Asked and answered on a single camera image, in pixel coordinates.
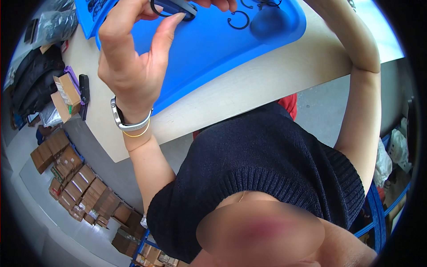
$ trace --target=black bag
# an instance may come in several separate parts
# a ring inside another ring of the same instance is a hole
[[[64,68],[59,47],[53,45],[44,54],[38,48],[32,50],[15,72],[13,111],[21,117],[42,111],[58,90],[53,76],[64,75]]]

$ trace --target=ribbed knit hem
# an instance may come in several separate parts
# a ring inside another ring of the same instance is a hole
[[[289,203],[310,211],[323,218],[319,202],[315,195],[294,179],[287,179],[273,170],[260,167],[240,167],[229,171],[219,179],[212,191],[212,198],[203,199],[199,206],[202,213],[213,211],[225,198],[241,191],[259,191],[267,193],[279,201]]]
[[[326,147],[324,151],[344,196],[344,208],[347,214],[345,227],[349,229],[365,202],[365,190],[363,189],[362,180],[353,164],[344,154],[330,147]]]

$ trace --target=gold bracelet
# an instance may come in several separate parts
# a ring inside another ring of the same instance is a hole
[[[145,130],[138,134],[138,135],[129,135],[128,133],[126,133],[125,131],[122,131],[125,135],[129,136],[129,137],[140,137],[141,135],[145,134],[145,132],[148,130],[148,127],[150,126],[150,119],[148,119],[148,123],[147,123],[147,128],[145,128]]]

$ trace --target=white table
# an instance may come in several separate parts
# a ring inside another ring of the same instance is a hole
[[[160,144],[350,73],[350,59],[338,38],[305,2],[298,2],[307,19],[304,35],[224,73],[152,117],[152,130]],[[377,40],[382,62],[403,57],[393,32],[372,1],[359,0],[355,5]],[[89,76],[91,101],[86,123],[118,162],[129,155],[111,114],[109,103],[114,95],[97,75],[98,57],[95,39],[86,40],[78,26],[63,60],[76,75]]]

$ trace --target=wrist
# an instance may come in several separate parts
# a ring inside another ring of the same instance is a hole
[[[125,124],[134,124],[145,120],[152,108],[152,105],[140,105],[138,109],[132,109],[123,104],[123,102],[121,102],[118,98],[116,98],[116,105],[123,114]]]

